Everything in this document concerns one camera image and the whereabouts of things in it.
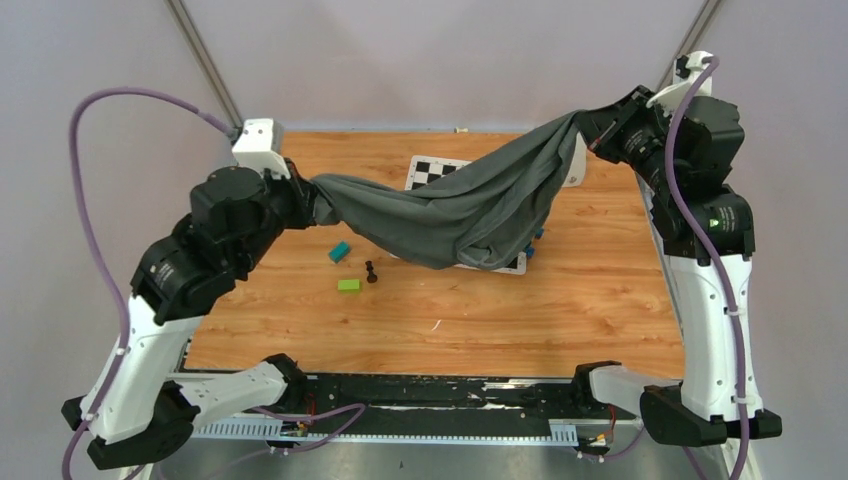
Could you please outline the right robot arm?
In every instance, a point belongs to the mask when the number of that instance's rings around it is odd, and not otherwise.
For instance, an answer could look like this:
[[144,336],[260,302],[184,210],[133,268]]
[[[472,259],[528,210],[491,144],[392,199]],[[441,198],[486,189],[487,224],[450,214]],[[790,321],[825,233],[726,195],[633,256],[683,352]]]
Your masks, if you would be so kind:
[[650,90],[637,87],[610,106],[579,112],[575,122],[593,154],[627,164],[650,188],[650,218],[678,309],[685,367],[681,379],[670,380],[615,361],[582,364],[570,392],[573,408],[592,418],[612,405],[640,417],[664,445],[781,435],[782,419],[764,406],[750,359],[754,219],[749,203],[727,183],[745,139],[738,108],[697,96],[673,128]]

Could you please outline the grey t-shirt garment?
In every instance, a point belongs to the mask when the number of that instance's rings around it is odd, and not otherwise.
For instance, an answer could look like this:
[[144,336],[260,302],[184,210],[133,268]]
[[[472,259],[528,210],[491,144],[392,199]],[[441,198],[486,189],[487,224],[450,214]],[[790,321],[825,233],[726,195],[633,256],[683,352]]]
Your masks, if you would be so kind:
[[354,233],[431,269],[507,265],[547,220],[568,177],[579,135],[576,112],[513,139],[413,190],[320,174],[314,219]]

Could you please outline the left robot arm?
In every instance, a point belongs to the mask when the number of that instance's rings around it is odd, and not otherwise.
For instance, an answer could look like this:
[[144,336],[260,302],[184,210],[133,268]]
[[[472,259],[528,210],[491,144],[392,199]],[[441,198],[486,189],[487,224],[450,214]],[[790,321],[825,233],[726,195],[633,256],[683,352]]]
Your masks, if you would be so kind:
[[121,304],[112,362],[89,394],[62,413],[89,432],[87,453],[100,470],[166,459],[194,432],[256,407],[298,411],[306,376],[284,354],[205,381],[170,378],[177,358],[216,302],[248,278],[287,229],[313,225],[315,188],[297,174],[225,167],[189,195],[190,211],[142,255]]

